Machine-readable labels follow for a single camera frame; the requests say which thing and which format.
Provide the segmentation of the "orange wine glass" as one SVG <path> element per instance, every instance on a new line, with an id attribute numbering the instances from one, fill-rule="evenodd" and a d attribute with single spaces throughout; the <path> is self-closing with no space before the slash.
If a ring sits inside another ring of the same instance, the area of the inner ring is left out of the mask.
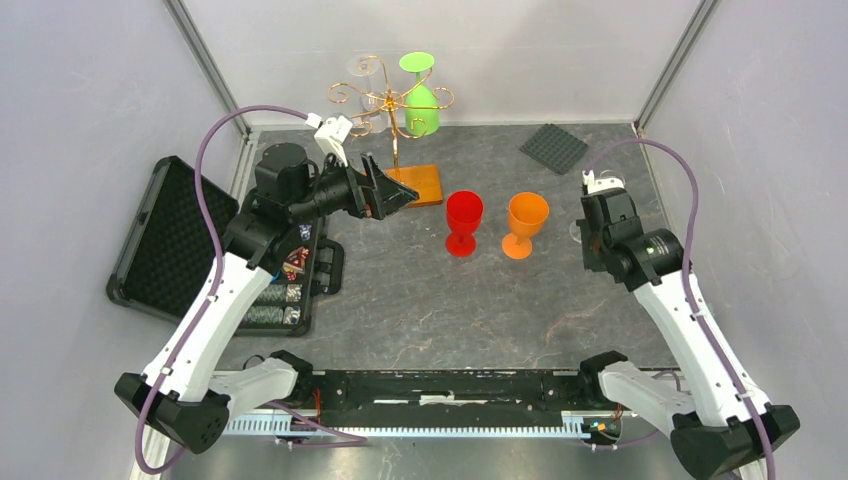
<path id="1" fill-rule="evenodd" d="M 504 254 L 515 260 L 529 257 L 533 252 L 532 237 L 542 229 L 549 213 L 549 205 L 541 195 L 533 192 L 514 195 L 507 207 L 509 233 L 501 243 Z"/>

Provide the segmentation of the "red wine glass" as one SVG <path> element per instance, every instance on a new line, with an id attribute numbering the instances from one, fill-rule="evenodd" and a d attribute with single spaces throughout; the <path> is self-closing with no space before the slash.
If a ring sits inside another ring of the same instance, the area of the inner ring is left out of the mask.
<path id="1" fill-rule="evenodd" d="M 450 233 L 445 241 L 447 251 L 455 257 L 470 256 L 476 249 L 474 237 L 484 213 L 481 197 L 470 190 L 460 190 L 446 201 L 446 221 Z"/>

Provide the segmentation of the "clear wine glass back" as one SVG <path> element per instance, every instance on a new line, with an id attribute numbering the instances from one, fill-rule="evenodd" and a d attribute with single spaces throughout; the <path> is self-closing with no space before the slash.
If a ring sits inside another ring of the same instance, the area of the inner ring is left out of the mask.
<path id="1" fill-rule="evenodd" d="M 356 55 L 348 62 L 347 68 L 351 75 L 361 80 L 361 90 L 364 91 L 358 100 L 363 116 L 354 125 L 360 129 L 370 125 L 373 134 L 385 131 L 390 120 L 388 113 L 379 109 L 382 101 L 377 99 L 385 90 L 385 79 L 382 78 L 385 69 L 381 60 L 376 55 Z"/>

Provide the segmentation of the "clear wine glass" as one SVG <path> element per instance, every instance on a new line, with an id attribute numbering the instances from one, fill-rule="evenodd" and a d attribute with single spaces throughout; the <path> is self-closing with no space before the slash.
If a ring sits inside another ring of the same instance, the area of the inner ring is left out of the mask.
<path id="1" fill-rule="evenodd" d="M 573 221 L 569 225 L 569 235 L 572 238 L 572 240 L 575 241 L 578 244 L 581 244 L 582 241 L 583 241 L 583 233 L 582 233 L 583 224 L 584 224 L 584 220 L 578 219 L 578 220 Z"/>
<path id="2" fill-rule="evenodd" d="M 348 62 L 347 68 L 351 75 L 361 80 L 361 90 L 364 91 L 358 100 L 363 116 L 354 125 L 360 129 L 370 125 L 373 134 L 385 131 L 390 120 L 388 113 L 379 109 L 382 101 L 377 99 L 385 90 L 385 79 L 382 78 L 385 69 L 381 60 L 376 55 L 356 55 Z"/>

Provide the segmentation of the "green wine glass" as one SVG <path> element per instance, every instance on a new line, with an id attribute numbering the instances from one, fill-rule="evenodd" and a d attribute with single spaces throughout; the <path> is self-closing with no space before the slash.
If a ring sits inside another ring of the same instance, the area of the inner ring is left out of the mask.
<path id="1" fill-rule="evenodd" d="M 434 65 L 435 58 L 422 51 L 407 53 L 399 60 L 402 70 L 415 75 L 415 83 L 403 100 L 406 131 L 412 137 L 433 134 L 440 127 L 438 100 L 426 85 Z"/>

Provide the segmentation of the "clear wine glass front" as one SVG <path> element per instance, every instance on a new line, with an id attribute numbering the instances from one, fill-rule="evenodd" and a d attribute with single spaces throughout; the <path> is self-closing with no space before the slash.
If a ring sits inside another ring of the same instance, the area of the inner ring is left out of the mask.
<path id="1" fill-rule="evenodd" d="M 583 233 L 582 233 L 583 224 L 584 224 L 584 220 L 578 219 L 578 220 L 573 221 L 569 225 L 569 235 L 572 238 L 572 240 L 575 241 L 578 244 L 581 244 L 582 241 L 583 241 Z"/>

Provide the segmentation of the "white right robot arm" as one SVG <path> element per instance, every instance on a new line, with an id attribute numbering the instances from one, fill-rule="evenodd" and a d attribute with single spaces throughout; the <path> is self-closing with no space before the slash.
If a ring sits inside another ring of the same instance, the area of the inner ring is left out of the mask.
<path id="1" fill-rule="evenodd" d="M 773 478 L 774 451 L 798 431 L 799 418 L 791 406 L 773 403 L 741 366 L 703 300 L 684 246 L 667 229 L 645 231 L 622 187 L 587 187 L 581 206 L 576 224 L 585 268 L 610 274 L 636 298 L 688 390 L 609 351 L 581 362 L 580 400 L 591 408 L 617 403 L 649 422 L 695 479 Z"/>

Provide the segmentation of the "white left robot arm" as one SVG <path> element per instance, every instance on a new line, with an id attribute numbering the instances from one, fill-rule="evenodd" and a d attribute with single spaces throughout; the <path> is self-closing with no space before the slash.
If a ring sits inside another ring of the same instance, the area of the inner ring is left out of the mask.
<path id="1" fill-rule="evenodd" d="M 213 236 L 211 269 L 177 330 L 142 372 L 124 373 L 115 385 L 137 417 L 138 461 L 146 428 L 200 454 L 233 418 L 276 400 L 297 408 L 312 399 L 310 364 L 286 352 L 221 381 L 213 372 L 251 305 L 282 270 L 292 250 L 286 243 L 301 225 L 336 211 L 382 220 L 418 200 L 371 154 L 361 160 L 362 171 L 334 153 L 317 165 L 294 143 L 263 152 L 240 212 Z"/>

